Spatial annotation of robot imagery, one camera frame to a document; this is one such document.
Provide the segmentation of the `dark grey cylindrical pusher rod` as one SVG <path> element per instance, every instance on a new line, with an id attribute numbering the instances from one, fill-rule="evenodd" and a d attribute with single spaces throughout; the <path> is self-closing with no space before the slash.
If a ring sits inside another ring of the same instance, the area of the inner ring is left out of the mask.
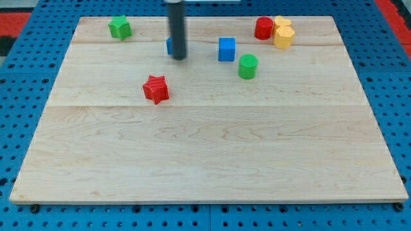
<path id="1" fill-rule="evenodd" d="M 168 18 L 173 58 L 186 58 L 185 5 L 183 0 L 168 0 Z"/>

